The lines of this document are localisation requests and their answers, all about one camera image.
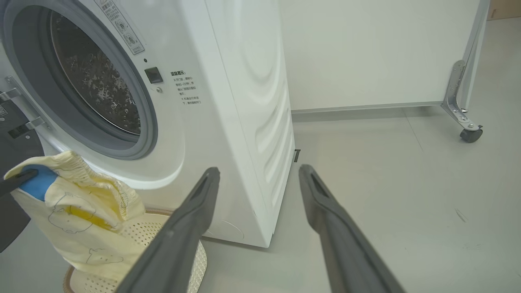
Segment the cartoon drawing on fabric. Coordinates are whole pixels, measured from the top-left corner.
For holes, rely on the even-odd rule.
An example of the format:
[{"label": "cartoon drawing on fabric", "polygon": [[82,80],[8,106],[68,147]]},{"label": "cartoon drawing on fabric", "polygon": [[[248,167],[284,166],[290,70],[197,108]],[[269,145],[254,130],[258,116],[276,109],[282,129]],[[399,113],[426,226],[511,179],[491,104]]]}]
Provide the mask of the cartoon drawing on fabric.
[{"label": "cartoon drawing on fabric", "polygon": [[104,254],[102,250],[105,250],[105,249],[103,249],[103,248],[89,249],[90,256],[85,263],[86,264],[106,264],[106,263],[116,263],[116,262],[123,261],[122,257],[119,257],[117,255]]},{"label": "cartoon drawing on fabric", "polygon": [[[79,203],[77,205],[66,205],[66,202]],[[53,212],[49,215],[49,223],[62,229],[68,234],[83,232],[92,226],[89,222],[96,209],[84,198],[70,192],[56,202]]]}]

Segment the front-loading washing machine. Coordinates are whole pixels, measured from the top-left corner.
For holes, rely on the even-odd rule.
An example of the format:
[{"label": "front-loading washing machine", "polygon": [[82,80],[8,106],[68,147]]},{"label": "front-loading washing machine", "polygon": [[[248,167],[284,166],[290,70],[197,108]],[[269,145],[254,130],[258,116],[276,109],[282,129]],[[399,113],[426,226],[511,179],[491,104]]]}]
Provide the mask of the front-loading washing machine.
[{"label": "front-loading washing machine", "polygon": [[173,210],[221,173],[205,236],[268,247],[294,139],[276,0],[3,0],[0,90],[47,155]]}]

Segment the yellow garment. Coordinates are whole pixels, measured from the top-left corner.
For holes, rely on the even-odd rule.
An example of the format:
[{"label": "yellow garment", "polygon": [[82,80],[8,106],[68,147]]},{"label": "yellow garment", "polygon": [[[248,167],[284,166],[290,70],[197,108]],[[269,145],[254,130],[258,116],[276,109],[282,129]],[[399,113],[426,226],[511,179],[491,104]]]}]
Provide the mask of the yellow garment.
[{"label": "yellow garment", "polygon": [[33,157],[10,170],[44,165],[58,175],[41,201],[20,188],[11,194],[55,249],[76,269],[120,281],[145,247],[118,233],[145,213],[139,195],[123,182],[94,172],[75,152]]}]

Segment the blue fabric patch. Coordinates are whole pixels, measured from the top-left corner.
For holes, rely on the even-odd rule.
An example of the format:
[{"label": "blue fabric patch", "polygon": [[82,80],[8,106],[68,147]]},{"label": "blue fabric patch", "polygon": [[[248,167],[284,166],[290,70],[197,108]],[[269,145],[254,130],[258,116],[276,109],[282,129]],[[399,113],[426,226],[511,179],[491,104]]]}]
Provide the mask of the blue fabric patch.
[{"label": "blue fabric patch", "polygon": [[24,182],[20,189],[32,195],[34,198],[45,201],[45,193],[49,186],[56,180],[56,175],[51,169],[44,165],[27,165],[22,170],[37,169],[38,175],[29,181]]}]

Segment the brown box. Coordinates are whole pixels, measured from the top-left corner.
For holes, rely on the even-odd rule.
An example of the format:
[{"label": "brown box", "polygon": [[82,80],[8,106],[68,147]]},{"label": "brown box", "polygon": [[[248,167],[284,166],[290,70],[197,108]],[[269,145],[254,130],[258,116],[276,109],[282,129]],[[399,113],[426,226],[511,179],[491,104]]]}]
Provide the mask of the brown box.
[{"label": "brown box", "polygon": [[521,0],[492,0],[488,20],[521,17]]}]

